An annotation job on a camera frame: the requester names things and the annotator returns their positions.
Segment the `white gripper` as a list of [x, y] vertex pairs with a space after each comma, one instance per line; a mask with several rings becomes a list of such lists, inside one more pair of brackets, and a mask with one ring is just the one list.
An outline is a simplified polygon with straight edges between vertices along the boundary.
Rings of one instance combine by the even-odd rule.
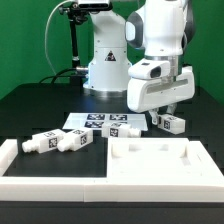
[[175, 81], [162, 83], [160, 79], [140, 80], [132, 78], [127, 89], [127, 105], [131, 111], [149, 111], [153, 125], [158, 124], [156, 108], [167, 106], [167, 113], [173, 115], [177, 102], [193, 97], [195, 93], [194, 75], [191, 66], [184, 67]]

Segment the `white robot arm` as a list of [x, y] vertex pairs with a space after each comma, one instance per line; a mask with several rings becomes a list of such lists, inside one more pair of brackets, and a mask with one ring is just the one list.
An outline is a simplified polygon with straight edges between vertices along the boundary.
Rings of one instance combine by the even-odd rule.
[[128, 108], [148, 112], [157, 124], [158, 111], [173, 113], [176, 104], [193, 96], [194, 76], [181, 59], [192, 38], [191, 0], [145, 0], [124, 19], [111, 0], [78, 0], [94, 27], [94, 56], [84, 90], [95, 96], [127, 96]]

